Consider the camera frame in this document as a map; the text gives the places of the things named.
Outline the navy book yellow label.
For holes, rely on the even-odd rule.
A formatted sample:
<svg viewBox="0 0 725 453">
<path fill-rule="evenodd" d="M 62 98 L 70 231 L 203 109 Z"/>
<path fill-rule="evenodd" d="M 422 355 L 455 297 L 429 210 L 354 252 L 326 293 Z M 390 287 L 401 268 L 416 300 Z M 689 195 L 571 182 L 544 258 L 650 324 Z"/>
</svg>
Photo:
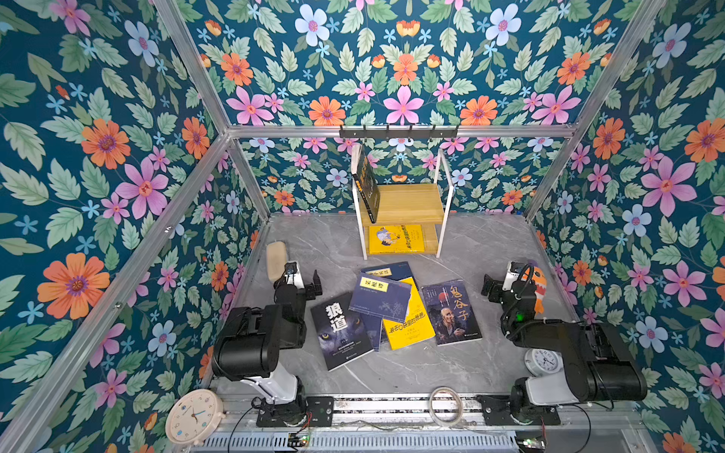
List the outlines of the navy book yellow label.
<svg viewBox="0 0 725 453">
<path fill-rule="evenodd" d="M 351 311 L 403 323 L 408 314 L 412 286 L 405 282 L 360 273 L 351 296 Z"/>
</svg>

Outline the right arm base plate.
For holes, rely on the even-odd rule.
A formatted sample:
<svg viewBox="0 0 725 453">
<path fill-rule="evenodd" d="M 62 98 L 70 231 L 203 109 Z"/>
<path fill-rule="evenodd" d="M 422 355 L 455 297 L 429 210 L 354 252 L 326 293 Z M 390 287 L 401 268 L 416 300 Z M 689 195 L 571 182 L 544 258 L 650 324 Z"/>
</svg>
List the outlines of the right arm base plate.
<svg viewBox="0 0 725 453">
<path fill-rule="evenodd" d="M 475 400 L 481 404 L 486 426 L 560 426 L 561 418 L 555 407 L 532 406 L 526 402 L 511 402 L 509 396 L 484 396 L 478 394 Z"/>
</svg>

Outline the white alarm clock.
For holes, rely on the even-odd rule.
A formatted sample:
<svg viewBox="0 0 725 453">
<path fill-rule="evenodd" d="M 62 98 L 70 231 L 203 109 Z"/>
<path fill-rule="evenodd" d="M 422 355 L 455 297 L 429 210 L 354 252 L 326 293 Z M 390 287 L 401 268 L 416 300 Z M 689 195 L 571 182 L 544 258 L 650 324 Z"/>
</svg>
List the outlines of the white alarm clock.
<svg viewBox="0 0 725 453">
<path fill-rule="evenodd" d="M 563 370 L 562 356 L 549 349 L 531 348 L 524 356 L 526 368 L 534 377 L 544 377 Z"/>
</svg>

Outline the navy book at back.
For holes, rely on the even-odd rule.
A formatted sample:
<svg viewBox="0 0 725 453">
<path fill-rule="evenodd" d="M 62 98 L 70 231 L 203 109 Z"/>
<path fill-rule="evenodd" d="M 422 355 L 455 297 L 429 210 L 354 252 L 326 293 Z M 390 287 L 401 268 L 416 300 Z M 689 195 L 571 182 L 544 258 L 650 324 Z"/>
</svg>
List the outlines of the navy book at back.
<svg viewBox="0 0 725 453">
<path fill-rule="evenodd" d="M 364 268 L 361 272 L 366 275 L 408 282 L 409 284 L 413 284 L 415 282 L 409 262 L 386 263 L 379 266 Z"/>
</svg>

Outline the yellow cartoon cover book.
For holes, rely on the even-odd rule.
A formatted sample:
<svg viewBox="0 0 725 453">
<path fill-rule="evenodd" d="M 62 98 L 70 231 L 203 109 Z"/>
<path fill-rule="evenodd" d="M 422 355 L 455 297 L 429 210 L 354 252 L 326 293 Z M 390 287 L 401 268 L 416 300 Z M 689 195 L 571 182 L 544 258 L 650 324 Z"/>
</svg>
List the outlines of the yellow cartoon cover book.
<svg viewBox="0 0 725 453">
<path fill-rule="evenodd" d="M 403 349 L 415 345 L 435 336 L 425 304 L 417 290 L 412 277 L 402 279 L 412 287 L 408 312 L 403 323 L 383 320 L 383 328 L 392 350 Z"/>
</svg>

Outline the navy book underneath pile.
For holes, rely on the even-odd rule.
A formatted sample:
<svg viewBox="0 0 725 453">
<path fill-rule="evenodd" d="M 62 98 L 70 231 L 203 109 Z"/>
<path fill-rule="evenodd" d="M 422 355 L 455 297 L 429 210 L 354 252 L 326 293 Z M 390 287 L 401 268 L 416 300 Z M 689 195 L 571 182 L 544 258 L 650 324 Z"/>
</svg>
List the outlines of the navy book underneath pile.
<svg viewBox="0 0 725 453">
<path fill-rule="evenodd" d="M 383 319 L 369 314 L 362 314 L 361 318 L 370 343 L 373 349 L 378 352 L 381 346 L 381 334 L 383 333 Z"/>
</svg>

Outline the black hook rail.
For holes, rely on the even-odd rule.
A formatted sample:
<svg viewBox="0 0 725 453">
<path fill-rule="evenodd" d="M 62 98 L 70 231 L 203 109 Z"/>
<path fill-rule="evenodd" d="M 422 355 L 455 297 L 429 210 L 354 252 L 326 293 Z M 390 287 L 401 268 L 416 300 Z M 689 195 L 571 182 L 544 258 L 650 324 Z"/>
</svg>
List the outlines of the black hook rail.
<svg viewBox="0 0 725 453">
<path fill-rule="evenodd" d="M 427 141 L 430 139 L 456 138 L 458 126 L 340 126 L 339 136 L 350 139 L 412 139 Z"/>
</svg>

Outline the clear tape roll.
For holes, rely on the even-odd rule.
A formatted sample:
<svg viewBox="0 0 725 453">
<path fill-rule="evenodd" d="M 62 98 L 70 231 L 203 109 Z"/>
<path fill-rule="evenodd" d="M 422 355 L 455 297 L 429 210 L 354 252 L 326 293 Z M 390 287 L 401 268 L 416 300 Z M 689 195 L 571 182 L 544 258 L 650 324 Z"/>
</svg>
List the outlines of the clear tape roll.
<svg viewBox="0 0 725 453">
<path fill-rule="evenodd" d="M 454 428 L 464 419 L 464 402 L 450 387 L 435 388 L 428 397 L 428 413 L 432 422 L 441 428 Z"/>
</svg>

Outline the yellow book on lower shelf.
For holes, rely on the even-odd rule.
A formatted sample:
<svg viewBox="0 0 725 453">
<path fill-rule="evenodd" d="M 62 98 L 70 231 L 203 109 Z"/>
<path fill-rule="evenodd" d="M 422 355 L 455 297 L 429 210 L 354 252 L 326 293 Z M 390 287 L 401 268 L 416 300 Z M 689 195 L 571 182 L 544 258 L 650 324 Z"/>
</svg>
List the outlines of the yellow book on lower shelf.
<svg viewBox="0 0 725 453">
<path fill-rule="evenodd" d="M 421 225 L 372 226 L 368 241 L 373 255 L 417 254 L 426 248 Z"/>
</svg>

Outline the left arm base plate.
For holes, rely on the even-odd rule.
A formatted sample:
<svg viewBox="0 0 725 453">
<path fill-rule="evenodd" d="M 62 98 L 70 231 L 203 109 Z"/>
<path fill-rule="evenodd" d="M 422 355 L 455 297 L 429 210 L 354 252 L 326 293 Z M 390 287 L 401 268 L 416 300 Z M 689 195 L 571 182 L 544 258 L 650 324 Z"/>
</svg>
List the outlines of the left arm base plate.
<svg viewBox="0 0 725 453">
<path fill-rule="evenodd" d="M 258 428 L 302 428 L 332 425 L 335 399 L 332 396 L 307 396 L 286 404 L 264 403 L 258 415 Z"/>
</svg>

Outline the black wolf cover book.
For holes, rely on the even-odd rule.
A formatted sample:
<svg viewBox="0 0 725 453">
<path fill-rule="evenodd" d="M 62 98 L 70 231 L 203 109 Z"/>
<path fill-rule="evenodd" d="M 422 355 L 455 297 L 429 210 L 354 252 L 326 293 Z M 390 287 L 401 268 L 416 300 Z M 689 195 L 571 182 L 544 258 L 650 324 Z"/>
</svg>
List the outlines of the black wolf cover book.
<svg viewBox="0 0 725 453">
<path fill-rule="evenodd" d="M 311 307 L 316 337 L 329 371 L 374 350 L 360 313 L 350 308 L 351 298 L 351 293 L 340 294 Z"/>
</svg>

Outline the beige round wall clock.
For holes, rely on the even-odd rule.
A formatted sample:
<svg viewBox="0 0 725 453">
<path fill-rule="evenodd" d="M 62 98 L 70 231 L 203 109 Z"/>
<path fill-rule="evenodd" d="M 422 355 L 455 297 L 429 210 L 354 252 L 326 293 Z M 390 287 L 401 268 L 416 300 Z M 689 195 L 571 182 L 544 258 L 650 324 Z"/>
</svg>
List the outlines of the beige round wall clock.
<svg viewBox="0 0 725 453">
<path fill-rule="evenodd" d="M 172 407 L 165 422 L 165 433 L 174 445 L 200 447 L 225 417 L 223 401 L 215 392 L 194 390 Z"/>
</svg>

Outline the dark old man cover book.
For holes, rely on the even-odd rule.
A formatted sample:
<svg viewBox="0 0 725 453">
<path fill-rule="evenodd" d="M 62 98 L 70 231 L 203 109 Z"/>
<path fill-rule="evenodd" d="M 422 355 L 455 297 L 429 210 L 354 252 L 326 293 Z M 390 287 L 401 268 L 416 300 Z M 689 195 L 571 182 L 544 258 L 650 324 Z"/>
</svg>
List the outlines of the dark old man cover book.
<svg viewBox="0 0 725 453">
<path fill-rule="evenodd" d="M 438 347 L 483 339 L 462 279 L 424 286 L 421 294 Z"/>
</svg>

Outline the orange shark plush toy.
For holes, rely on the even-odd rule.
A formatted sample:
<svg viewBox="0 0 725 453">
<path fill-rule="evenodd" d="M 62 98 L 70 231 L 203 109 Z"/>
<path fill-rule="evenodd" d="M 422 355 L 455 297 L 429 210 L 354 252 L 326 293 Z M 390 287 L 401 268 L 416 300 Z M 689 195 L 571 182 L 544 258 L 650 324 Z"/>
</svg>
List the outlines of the orange shark plush toy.
<svg viewBox="0 0 725 453">
<path fill-rule="evenodd" d="M 535 290 L 535 307 L 536 313 L 545 313 L 544 298 L 548 288 L 548 280 L 544 272 L 537 266 L 527 264 L 523 269 L 523 281 L 527 284 L 534 285 Z"/>
</svg>

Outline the dark book leaning on shelf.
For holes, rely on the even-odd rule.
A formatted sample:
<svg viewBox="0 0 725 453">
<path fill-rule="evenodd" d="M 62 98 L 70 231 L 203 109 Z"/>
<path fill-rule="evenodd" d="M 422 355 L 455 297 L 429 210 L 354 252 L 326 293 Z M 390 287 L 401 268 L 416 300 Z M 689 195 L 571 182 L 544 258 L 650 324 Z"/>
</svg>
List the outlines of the dark book leaning on shelf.
<svg viewBox="0 0 725 453">
<path fill-rule="evenodd" d="M 368 217 L 372 224 L 375 224 L 379 216 L 379 202 L 381 193 L 377 185 L 376 177 L 364 152 L 359 153 L 352 164 L 352 175 L 362 201 L 366 206 Z"/>
</svg>

